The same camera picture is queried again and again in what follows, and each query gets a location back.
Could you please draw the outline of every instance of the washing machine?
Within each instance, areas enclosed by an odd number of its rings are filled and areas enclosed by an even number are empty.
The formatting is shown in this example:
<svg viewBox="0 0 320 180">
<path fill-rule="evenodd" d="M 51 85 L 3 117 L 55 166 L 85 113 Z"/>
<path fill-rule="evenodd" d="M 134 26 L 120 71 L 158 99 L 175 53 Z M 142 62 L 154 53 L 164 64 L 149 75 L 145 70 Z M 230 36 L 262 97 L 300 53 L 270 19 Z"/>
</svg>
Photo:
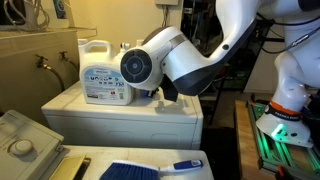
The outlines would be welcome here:
<svg viewBox="0 0 320 180">
<path fill-rule="evenodd" d="M 139 91 L 129 105 L 87 104 L 80 82 L 42 106 L 50 128 L 66 145 L 199 149 L 203 113 L 197 96 L 165 100 Z"/>
</svg>

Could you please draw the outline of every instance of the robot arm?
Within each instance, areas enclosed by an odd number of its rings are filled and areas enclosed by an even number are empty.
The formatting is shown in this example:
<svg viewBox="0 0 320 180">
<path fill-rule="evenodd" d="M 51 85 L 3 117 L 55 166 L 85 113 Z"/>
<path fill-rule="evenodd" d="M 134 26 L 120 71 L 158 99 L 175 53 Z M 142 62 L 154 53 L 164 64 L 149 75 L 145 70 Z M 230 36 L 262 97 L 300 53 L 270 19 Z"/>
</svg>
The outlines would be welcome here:
<svg viewBox="0 0 320 180">
<path fill-rule="evenodd" d="M 176 95 L 198 95 L 249 36 L 255 27 L 260 3 L 261 0 L 216 1 L 224 39 L 209 58 L 202 56 L 175 27 L 156 30 L 141 47 L 124 55 L 121 61 L 124 79 L 138 89 L 155 90 L 161 86 L 166 94 L 170 93 L 167 91 L 169 84 L 174 86 L 169 89 L 175 89 Z"/>
</svg>

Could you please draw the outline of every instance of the scrub brush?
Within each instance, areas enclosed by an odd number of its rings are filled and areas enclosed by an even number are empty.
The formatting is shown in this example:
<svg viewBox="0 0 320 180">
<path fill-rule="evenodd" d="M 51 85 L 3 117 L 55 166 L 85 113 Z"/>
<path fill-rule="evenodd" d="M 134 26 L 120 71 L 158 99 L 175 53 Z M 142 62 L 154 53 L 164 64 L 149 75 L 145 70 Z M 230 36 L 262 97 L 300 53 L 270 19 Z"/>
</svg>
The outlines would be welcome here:
<svg viewBox="0 0 320 180">
<path fill-rule="evenodd" d="M 189 160 L 167 167 L 155 167 L 125 160 L 114 160 L 100 180 L 159 180 L 160 172 L 185 172 L 203 167 L 201 160 Z"/>
</svg>

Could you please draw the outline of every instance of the white plastic jug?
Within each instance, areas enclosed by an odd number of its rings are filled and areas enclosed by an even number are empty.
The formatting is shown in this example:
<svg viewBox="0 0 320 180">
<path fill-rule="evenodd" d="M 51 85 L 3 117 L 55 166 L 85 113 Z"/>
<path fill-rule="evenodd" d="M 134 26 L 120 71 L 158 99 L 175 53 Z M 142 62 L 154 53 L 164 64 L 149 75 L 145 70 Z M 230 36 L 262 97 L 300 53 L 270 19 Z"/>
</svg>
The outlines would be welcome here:
<svg viewBox="0 0 320 180">
<path fill-rule="evenodd" d="M 113 47 L 108 41 L 93 40 L 78 43 L 80 82 L 84 98 L 90 104 L 127 105 L 134 89 L 120 73 L 120 62 L 114 60 Z"/>
</svg>

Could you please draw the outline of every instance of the washing machine lid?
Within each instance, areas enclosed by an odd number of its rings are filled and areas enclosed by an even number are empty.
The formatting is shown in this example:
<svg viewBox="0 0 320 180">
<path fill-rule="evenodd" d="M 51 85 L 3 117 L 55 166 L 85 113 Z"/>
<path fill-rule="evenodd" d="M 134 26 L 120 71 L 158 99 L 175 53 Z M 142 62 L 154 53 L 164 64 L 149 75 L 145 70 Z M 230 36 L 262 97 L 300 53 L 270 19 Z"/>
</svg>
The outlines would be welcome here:
<svg viewBox="0 0 320 180">
<path fill-rule="evenodd" d="M 98 105 L 85 102 L 80 82 L 62 92 L 42 108 L 45 116 L 126 119 L 171 123 L 196 123 L 203 119 L 197 96 L 179 94 L 176 102 L 164 99 L 162 90 L 153 97 L 141 97 L 137 90 L 129 105 Z"/>
</svg>

